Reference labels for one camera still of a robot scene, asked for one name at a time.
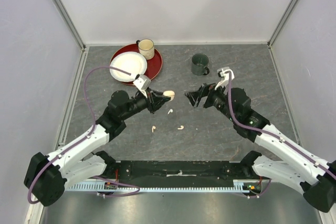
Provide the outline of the beige earbud charging case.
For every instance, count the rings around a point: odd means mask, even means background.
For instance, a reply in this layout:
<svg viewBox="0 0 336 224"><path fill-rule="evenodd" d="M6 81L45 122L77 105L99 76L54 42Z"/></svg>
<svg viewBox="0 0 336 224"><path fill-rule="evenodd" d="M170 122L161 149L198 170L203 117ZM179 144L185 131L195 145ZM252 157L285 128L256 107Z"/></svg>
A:
<svg viewBox="0 0 336 224"><path fill-rule="evenodd" d="M174 97L175 96L175 92L172 91L172 90L167 90L167 91L164 91L163 92L163 95L166 96L166 97Z"/></svg>

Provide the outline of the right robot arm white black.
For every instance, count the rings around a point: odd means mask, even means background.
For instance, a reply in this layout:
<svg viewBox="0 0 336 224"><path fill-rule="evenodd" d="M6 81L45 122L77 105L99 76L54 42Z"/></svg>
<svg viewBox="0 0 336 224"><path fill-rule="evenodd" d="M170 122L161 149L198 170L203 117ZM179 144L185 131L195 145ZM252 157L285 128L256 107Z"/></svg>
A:
<svg viewBox="0 0 336 224"><path fill-rule="evenodd" d="M233 123L236 132L251 142L271 151L281 161L274 162L261 154L248 155L252 161L241 164L240 172L248 179L256 175L274 179L303 195L315 209L329 212L335 204L335 162L318 157L281 133L268 119L251 108L244 89L229 90L214 83L203 84L186 92L193 107L202 98L204 108L215 107Z"/></svg>

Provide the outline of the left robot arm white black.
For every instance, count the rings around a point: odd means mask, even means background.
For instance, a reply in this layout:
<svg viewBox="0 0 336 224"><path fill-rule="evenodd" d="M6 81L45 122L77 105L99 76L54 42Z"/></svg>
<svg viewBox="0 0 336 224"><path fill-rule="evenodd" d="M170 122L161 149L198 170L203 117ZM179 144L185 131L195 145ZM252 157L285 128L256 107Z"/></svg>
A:
<svg viewBox="0 0 336 224"><path fill-rule="evenodd" d="M143 110L154 113L174 96L174 91L150 88L134 97L123 90L114 92L103 114L81 136L56 151L47 155L38 152L30 159L24 179L28 202L47 207L73 184L99 175L111 178L115 173L113 158L107 154L94 155L88 161L83 158L116 138L126 128L126 119Z"/></svg>

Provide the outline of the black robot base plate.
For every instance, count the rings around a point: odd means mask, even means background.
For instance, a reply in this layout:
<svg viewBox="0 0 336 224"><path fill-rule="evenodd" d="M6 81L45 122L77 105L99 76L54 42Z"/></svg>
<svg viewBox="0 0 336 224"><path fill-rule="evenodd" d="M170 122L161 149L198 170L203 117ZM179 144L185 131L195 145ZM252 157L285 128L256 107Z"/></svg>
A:
<svg viewBox="0 0 336 224"><path fill-rule="evenodd" d="M224 180L256 180L260 176L252 169L252 158L261 154L251 151L240 162L230 161L117 161L105 151L95 155L107 162L101 177L120 183L164 177L219 178Z"/></svg>

